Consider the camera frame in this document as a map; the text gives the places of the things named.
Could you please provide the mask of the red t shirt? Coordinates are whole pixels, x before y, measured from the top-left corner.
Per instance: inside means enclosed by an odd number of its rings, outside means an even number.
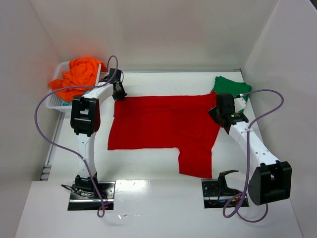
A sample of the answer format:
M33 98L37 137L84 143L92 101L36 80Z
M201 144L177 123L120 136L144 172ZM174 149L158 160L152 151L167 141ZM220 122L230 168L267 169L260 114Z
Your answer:
M220 126L209 115L216 93L127 97L114 103L108 150L179 150L179 172L212 178L212 148Z

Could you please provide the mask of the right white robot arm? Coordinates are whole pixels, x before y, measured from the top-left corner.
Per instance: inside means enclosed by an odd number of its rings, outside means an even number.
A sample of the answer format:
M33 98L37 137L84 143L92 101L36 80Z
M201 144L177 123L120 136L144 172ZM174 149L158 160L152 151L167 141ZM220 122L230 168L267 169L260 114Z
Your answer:
M246 104L243 95L217 94L216 106L209 110L213 121L235 140L247 156L247 173L238 170L221 172L218 177L222 192L229 189L246 190L255 205L288 199L291 193L292 167L280 161L252 130L247 117L235 108Z

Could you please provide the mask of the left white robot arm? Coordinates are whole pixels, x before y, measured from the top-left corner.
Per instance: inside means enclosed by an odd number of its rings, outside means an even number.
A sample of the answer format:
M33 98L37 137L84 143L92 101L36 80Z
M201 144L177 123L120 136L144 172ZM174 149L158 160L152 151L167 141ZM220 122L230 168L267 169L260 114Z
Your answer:
M77 193L89 196L98 194L94 146L97 131L101 126L100 105L109 97L117 101L127 96L122 85L123 78L120 69L111 68L95 88L73 99L70 125L76 135L79 158L83 163L75 177L74 190Z

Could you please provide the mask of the folded green t shirt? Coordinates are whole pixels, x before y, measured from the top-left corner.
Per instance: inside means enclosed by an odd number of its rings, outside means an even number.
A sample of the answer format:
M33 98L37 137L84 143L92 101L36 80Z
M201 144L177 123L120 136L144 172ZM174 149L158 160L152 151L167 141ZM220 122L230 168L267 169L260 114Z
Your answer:
M215 101L216 94L230 93L233 97L238 94L251 92L252 87L244 82L235 82L222 76L215 78L213 89L211 90L211 98Z

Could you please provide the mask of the orange t shirt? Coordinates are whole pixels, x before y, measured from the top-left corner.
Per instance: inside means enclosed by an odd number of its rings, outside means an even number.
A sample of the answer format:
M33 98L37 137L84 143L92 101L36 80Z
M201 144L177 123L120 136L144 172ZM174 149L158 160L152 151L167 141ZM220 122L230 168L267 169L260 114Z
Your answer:
M99 66L101 72L107 72L107 67L100 60L84 57L69 62L69 71L62 73L62 78L57 78L48 83L52 91L73 86L95 86ZM65 102L72 102L75 96L82 96L90 88L74 88L56 92L57 96Z

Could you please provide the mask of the teal t shirt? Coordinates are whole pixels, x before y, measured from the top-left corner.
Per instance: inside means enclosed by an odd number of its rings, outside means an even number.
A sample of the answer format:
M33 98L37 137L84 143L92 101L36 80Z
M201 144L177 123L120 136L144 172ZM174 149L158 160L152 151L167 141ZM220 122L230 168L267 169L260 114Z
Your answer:
M63 107L68 107L68 106L71 106L72 103L71 103L71 102L66 102L66 101L62 100L62 101L61 101L61 105L62 105Z

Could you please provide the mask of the white plastic basket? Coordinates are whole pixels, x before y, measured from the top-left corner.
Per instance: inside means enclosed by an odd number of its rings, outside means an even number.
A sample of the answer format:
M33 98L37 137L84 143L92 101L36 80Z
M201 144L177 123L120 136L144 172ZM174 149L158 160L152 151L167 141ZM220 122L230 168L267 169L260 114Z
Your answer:
M64 71L69 71L69 62L70 61L65 61L62 62L58 65L56 71L55 71L55 76L53 77L53 80L57 79L57 78L62 78L62 73ZM97 74L97 80L96 80L96 84L98 83L99 79L101 78L101 74L103 72L101 72L101 65L99 66L99 72ZM56 93L50 95L47 99L46 99L46 106L49 109L56 109L58 111L67 111L70 109L71 106L68 107L63 107L61 105L61 101L62 99L60 97L57 96Z

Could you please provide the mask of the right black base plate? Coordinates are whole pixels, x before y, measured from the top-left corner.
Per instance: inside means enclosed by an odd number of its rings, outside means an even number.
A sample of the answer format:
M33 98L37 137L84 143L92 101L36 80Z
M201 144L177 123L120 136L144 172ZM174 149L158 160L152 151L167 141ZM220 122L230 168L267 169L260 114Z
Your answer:
M202 191L205 209L223 208L228 200L240 193L236 189L220 189L217 179L203 179Z

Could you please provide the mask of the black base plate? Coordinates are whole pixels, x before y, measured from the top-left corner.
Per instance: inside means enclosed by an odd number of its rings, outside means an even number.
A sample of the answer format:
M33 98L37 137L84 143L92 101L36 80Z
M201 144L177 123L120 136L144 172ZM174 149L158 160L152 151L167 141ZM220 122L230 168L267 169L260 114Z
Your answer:
M223 208L228 200L240 193L236 189L220 189L217 179L203 179L202 191L205 209Z
M97 184L101 193L106 210L113 210L115 182L99 182ZM101 207L101 201L96 192L77 189L75 183L70 189L70 197L68 202L68 211L97 211Z

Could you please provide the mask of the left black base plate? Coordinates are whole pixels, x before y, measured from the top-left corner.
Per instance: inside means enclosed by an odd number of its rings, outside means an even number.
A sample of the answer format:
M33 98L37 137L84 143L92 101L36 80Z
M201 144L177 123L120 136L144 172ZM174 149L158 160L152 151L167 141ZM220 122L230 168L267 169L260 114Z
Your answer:
M101 193L106 210L113 210L115 182L99 182L97 184ZM70 197L68 202L68 211L97 211L101 207L101 201L96 192L77 189L75 183L70 189Z

